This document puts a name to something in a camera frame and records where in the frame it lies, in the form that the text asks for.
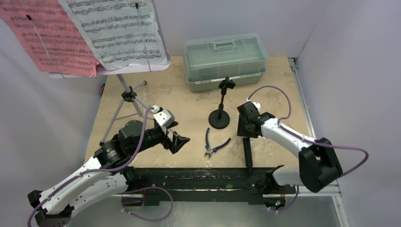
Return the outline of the black clarinet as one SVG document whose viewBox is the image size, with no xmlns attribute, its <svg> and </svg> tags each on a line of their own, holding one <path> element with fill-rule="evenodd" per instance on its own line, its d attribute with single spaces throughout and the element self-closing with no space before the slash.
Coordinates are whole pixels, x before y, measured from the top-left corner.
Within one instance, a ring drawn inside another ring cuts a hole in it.
<svg viewBox="0 0 401 227">
<path fill-rule="evenodd" d="M 253 172 L 253 159 L 252 159 L 252 148 L 249 137 L 243 138 L 243 146 L 244 146 L 244 156 L 245 156 L 245 165 L 248 171 L 248 174 L 252 174 Z"/>
</svg>

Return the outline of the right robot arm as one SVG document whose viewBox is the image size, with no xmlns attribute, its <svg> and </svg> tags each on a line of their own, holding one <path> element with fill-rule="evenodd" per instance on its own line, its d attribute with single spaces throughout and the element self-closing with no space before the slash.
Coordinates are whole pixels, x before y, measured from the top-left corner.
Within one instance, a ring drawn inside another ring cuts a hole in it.
<svg viewBox="0 0 401 227">
<path fill-rule="evenodd" d="M 298 159 L 298 167 L 280 165 L 267 172 L 265 185 L 270 192 L 278 192 L 285 185 L 303 185 L 311 192 L 319 192 L 342 176 L 342 167 L 328 139 L 305 136 L 281 123 L 274 115 L 260 113 L 259 103 L 248 101 L 237 110 L 238 136 L 268 138 Z"/>
</svg>

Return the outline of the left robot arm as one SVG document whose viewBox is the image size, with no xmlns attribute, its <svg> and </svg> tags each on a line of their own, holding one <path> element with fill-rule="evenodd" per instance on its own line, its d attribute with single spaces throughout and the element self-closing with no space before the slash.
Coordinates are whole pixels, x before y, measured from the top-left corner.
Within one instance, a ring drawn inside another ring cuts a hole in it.
<svg viewBox="0 0 401 227">
<path fill-rule="evenodd" d="M 130 163 L 138 153 L 159 144 L 172 154 L 177 153 L 190 141 L 177 132 L 173 132 L 171 139 L 168 137 L 169 129 L 177 124 L 174 121 L 164 128 L 155 122 L 153 128 L 146 129 L 145 122 L 126 123 L 74 173 L 47 190 L 28 194 L 34 210 L 27 226 L 35 220 L 40 227 L 63 227 L 73 216 L 107 197 L 150 190 L 152 186 L 145 187 Z"/>
</svg>

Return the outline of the black round disc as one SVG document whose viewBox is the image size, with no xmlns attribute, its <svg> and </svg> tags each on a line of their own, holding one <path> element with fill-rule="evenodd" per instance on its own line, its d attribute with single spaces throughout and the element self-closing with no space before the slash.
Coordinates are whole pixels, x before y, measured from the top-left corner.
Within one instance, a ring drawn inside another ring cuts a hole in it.
<svg viewBox="0 0 401 227">
<path fill-rule="evenodd" d="M 218 109 L 212 111 L 208 117 L 209 124 L 215 129 L 224 129 L 230 123 L 230 116 L 226 111 L 224 111 L 224 98 L 227 94 L 227 90 L 233 89 L 235 86 L 236 83 L 231 80 L 230 77 L 224 78 L 218 86 L 218 88 L 221 89 L 221 100 Z"/>
</svg>

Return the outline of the pink sheet music page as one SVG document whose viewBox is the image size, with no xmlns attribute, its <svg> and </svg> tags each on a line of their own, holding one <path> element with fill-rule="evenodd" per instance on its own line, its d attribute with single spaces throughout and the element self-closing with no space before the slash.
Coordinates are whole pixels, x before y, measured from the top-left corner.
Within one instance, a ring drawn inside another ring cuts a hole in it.
<svg viewBox="0 0 401 227">
<path fill-rule="evenodd" d="M 39 71 L 95 77 L 98 60 L 56 0 L 2 0 L 0 17 Z"/>
</svg>

